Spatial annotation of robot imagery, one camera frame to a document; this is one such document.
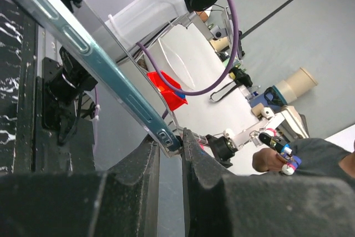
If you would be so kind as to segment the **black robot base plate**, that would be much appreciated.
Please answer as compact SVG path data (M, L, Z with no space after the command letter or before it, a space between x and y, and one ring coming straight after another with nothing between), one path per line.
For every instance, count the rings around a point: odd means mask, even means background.
M21 71L14 173L90 172L95 169L94 107L83 109L96 80L64 49L53 57L40 53L45 38L24 16L27 66Z

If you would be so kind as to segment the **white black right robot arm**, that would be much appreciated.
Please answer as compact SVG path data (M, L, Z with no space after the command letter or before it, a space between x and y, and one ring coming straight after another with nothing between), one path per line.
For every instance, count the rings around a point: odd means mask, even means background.
M173 20L201 12L216 1L84 0L80 15L93 51L117 59Z

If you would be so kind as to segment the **person's hand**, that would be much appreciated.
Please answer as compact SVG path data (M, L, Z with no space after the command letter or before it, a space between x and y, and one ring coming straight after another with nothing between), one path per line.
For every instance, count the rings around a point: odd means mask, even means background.
M285 161L271 148L262 148L252 156L252 167L259 173L280 172Z

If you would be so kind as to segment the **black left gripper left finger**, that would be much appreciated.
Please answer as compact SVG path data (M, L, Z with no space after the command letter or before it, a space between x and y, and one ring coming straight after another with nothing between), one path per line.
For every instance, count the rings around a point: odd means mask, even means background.
M104 172L1 178L2 236L157 236L160 149L144 140Z

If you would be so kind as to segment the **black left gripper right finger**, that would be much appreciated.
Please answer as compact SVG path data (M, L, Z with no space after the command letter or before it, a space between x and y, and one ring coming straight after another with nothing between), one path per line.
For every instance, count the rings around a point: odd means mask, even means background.
M353 236L354 190L333 178L237 176L182 134L186 236Z

